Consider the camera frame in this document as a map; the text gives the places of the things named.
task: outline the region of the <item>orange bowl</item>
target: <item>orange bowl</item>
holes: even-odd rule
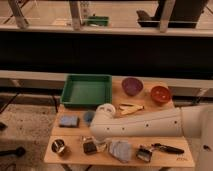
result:
[[[156,86],[151,90],[151,98],[157,104],[163,105],[168,103],[172,99],[170,90],[166,87]]]

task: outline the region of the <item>blue sponge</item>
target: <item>blue sponge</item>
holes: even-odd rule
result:
[[[70,127],[70,128],[77,128],[79,124],[78,116],[62,116],[59,121],[60,127]]]

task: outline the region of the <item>table leg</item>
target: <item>table leg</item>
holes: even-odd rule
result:
[[[169,169],[170,169],[170,167],[162,167],[159,171],[167,171]]]
[[[72,171],[72,169],[67,164],[61,164],[65,171]]]

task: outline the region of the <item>white object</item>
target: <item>white object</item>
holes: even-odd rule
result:
[[[97,108],[90,130],[99,142],[113,136],[201,137],[196,171],[213,170],[213,105],[174,108],[115,119],[115,107]]]

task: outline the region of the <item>red bowl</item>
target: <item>red bowl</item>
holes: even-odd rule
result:
[[[158,104],[166,104],[172,99],[172,94],[168,88],[156,86],[151,90],[151,98]]]
[[[122,81],[122,88],[127,95],[135,96],[143,89],[143,83],[137,78],[128,77]]]

